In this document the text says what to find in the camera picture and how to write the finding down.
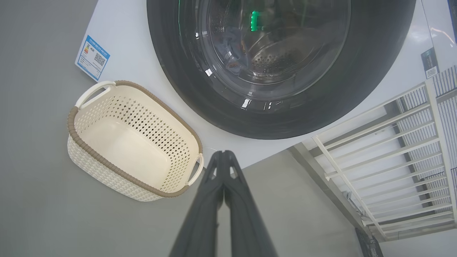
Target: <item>basket handle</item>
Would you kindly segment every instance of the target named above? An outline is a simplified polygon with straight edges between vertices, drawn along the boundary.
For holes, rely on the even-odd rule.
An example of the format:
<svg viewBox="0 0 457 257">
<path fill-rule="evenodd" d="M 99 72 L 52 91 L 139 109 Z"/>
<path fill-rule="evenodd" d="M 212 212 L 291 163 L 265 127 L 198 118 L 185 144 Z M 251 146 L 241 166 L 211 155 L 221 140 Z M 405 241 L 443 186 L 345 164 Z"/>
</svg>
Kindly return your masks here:
<svg viewBox="0 0 457 257">
<path fill-rule="evenodd" d="M 203 165 L 205 165 L 205 160 L 203 159 L 203 154 L 198 154 L 197 158 L 195 159 L 195 162 L 200 159 L 200 165 L 198 165 L 198 169 L 197 171 L 195 172 L 194 176 L 188 181 L 186 182 L 186 185 L 192 185 L 195 180 L 198 179 L 198 176 L 200 176 L 200 173 L 202 172 L 203 170 Z"/>
<path fill-rule="evenodd" d="M 76 104 L 74 106 L 76 106 L 78 109 L 82 110 L 87 105 L 89 105 L 91 102 L 95 101 L 102 95 L 109 92 L 115 86 L 116 86 L 116 83 L 114 81 L 102 81 L 100 83 L 97 83 L 97 84 L 91 86 L 86 92 L 84 92 L 84 94 L 81 95 L 81 97 L 78 99 L 78 101 L 76 101 Z M 87 101 L 87 99 L 89 99 L 89 97 L 91 95 L 93 95 L 95 92 L 97 92 L 97 90 L 99 90 L 101 88 L 105 88 L 105 91 L 103 91 L 102 93 L 98 94 L 96 97 L 92 98 L 90 101 L 85 103 L 85 101 Z"/>
</svg>

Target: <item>washing machine door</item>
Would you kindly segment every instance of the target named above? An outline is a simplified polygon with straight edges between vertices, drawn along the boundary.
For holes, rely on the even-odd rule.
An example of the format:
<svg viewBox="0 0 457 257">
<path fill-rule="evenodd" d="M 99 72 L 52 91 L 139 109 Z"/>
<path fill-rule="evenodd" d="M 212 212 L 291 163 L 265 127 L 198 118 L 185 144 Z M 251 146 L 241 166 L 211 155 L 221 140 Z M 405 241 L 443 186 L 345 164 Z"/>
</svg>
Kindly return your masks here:
<svg viewBox="0 0 457 257">
<path fill-rule="evenodd" d="M 256 139 L 306 134 L 379 84 L 414 0 L 149 0 L 149 29 L 173 87 L 200 116 Z"/>
</svg>

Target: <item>sticker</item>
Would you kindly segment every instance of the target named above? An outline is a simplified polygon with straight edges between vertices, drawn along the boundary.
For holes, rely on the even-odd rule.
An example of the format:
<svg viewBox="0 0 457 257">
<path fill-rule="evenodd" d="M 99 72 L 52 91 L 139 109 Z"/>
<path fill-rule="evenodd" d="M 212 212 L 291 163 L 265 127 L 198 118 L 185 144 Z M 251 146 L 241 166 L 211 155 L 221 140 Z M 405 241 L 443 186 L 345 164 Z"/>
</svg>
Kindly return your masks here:
<svg viewBox="0 0 457 257">
<path fill-rule="evenodd" d="M 425 77 L 427 79 L 440 73 L 438 61 L 436 60 L 435 48 L 430 48 L 420 56 L 422 57 L 422 64 L 424 65 Z"/>
<path fill-rule="evenodd" d="M 110 55 L 87 35 L 78 65 L 94 79 L 98 80 L 109 58 Z"/>
</svg>

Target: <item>door glass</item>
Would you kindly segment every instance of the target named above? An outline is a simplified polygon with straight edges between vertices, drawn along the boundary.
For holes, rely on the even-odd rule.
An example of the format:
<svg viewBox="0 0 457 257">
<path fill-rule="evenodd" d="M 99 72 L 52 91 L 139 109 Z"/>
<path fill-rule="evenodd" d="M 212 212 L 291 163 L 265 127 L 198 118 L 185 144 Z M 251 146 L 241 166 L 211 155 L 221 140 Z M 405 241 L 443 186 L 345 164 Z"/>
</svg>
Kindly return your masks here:
<svg viewBox="0 0 457 257">
<path fill-rule="evenodd" d="M 296 95 L 336 60 L 349 10 L 349 0 L 196 1 L 207 73 L 252 99 Z"/>
</svg>

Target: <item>white plastic basket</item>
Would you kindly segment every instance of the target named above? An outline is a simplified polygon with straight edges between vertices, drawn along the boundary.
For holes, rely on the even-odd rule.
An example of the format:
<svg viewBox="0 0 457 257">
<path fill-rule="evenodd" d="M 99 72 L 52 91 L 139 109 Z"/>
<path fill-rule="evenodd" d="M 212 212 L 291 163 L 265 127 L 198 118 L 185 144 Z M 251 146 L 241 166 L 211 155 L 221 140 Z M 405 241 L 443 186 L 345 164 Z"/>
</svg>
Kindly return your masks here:
<svg viewBox="0 0 457 257">
<path fill-rule="evenodd" d="M 105 90 L 86 102 L 101 88 Z M 130 81 L 104 81 L 88 89 L 68 116 L 68 130 L 71 160 L 138 201 L 178 196 L 203 169 L 202 144 L 195 132 L 162 101 Z"/>
</svg>

